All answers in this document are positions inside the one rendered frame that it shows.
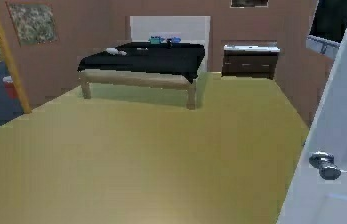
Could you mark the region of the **dark brown nightstand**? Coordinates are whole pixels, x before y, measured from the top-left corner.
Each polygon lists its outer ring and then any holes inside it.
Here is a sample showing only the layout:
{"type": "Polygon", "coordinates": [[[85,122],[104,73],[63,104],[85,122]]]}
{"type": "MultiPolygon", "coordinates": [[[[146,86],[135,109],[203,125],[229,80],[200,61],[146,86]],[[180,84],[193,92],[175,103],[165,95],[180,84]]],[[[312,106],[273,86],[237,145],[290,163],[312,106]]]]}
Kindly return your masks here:
{"type": "Polygon", "coordinates": [[[225,45],[221,74],[273,80],[280,52],[275,46],[225,45]]]}

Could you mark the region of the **green mottled framed picture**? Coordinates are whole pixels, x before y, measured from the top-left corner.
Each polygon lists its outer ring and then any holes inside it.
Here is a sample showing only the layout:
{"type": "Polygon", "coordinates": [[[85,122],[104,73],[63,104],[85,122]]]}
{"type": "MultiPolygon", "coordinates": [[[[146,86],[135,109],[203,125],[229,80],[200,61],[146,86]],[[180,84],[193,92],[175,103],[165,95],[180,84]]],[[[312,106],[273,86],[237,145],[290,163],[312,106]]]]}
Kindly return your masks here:
{"type": "Polygon", "coordinates": [[[7,2],[6,6],[21,46],[58,40],[53,10],[49,4],[7,2]]]}

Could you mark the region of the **dark window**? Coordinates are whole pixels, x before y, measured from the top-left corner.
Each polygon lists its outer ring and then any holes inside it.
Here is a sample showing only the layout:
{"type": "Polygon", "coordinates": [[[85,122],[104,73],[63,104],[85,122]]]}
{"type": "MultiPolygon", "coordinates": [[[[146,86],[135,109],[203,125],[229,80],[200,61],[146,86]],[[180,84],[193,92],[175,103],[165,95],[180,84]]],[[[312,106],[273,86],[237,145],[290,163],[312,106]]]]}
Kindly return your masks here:
{"type": "Polygon", "coordinates": [[[347,28],[347,0],[318,0],[306,47],[335,59],[347,28]]]}

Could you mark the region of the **red bin with white liner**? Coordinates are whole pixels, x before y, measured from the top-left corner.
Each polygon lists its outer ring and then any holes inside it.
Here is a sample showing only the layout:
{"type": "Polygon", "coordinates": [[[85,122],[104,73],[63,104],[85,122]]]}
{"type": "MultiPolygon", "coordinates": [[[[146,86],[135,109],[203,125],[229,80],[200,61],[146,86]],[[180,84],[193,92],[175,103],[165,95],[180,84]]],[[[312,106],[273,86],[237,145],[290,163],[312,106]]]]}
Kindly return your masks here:
{"type": "Polygon", "coordinates": [[[17,98],[17,91],[15,89],[12,77],[11,76],[5,76],[2,79],[2,81],[3,81],[4,88],[5,88],[8,96],[12,99],[17,98]]]}

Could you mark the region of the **dark framed picture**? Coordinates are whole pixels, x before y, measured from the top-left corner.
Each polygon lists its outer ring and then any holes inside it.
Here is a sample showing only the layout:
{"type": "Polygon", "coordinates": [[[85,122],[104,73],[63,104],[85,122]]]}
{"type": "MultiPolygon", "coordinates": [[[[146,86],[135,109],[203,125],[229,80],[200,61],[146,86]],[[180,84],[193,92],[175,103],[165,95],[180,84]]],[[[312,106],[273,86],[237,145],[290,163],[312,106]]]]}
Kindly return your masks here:
{"type": "Polygon", "coordinates": [[[269,0],[231,0],[231,8],[268,7],[269,0]]]}

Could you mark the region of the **white object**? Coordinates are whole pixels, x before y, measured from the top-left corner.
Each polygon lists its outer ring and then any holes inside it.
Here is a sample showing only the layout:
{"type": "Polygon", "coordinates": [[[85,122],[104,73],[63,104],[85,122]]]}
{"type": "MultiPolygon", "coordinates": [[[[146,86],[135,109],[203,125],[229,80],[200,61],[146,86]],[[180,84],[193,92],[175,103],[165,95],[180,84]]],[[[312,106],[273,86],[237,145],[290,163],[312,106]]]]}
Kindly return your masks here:
{"type": "Polygon", "coordinates": [[[121,50],[118,50],[116,48],[106,48],[105,51],[109,54],[112,54],[112,55],[122,55],[122,56],[127,55],[127,53],[125,51],[121,51],[121,50]]]}

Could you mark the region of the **grey round door knob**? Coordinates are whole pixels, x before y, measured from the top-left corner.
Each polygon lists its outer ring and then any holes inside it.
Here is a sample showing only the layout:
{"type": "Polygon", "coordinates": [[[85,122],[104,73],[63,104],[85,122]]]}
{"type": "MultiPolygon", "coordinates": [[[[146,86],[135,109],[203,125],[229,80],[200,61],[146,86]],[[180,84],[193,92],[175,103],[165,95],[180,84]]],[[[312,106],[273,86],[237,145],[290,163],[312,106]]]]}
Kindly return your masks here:
{"type": "Polygon", "coordinates": [[[309,164],[319,171],[324,180],[336,180],[341,176],[341,170],[335,165],[332,154],[317,151],[310,155],[309,164]]]}

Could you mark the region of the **bed with black cover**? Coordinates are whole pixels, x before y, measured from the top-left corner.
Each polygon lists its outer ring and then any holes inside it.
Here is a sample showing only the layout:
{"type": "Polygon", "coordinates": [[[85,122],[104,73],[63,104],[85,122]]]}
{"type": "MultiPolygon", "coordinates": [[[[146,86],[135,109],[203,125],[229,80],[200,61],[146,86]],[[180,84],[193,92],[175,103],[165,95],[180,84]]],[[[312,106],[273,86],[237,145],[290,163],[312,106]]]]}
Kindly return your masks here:
{"type": "Polygon", "coordinates": [[[83,97],[91,97],[92,83],[176,89],[187,92],[186,107],[194,110],[196,81],[207,70],[209,16],[132,16],[130,41],[116,48],[126,56],[104,50],[81,59],[77,68],[83,97]],[[151,44],[161,36],[161,44],[151,44]],[[167,47],[166,39],[180,37],[167,47]]]}

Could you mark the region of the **white room door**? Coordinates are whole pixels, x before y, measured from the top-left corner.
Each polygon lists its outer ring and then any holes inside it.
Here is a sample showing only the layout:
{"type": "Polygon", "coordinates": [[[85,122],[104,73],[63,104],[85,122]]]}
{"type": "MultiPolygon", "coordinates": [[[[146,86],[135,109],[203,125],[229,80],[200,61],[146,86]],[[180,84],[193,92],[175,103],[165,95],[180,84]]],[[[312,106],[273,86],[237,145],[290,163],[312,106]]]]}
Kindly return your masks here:
{"type": "Polygon", "coordinates": [[[276,224],[347,224],[347,29],[276,224]],[[334,156],[338,179],[309,164],[317,151],[334,156]]]}

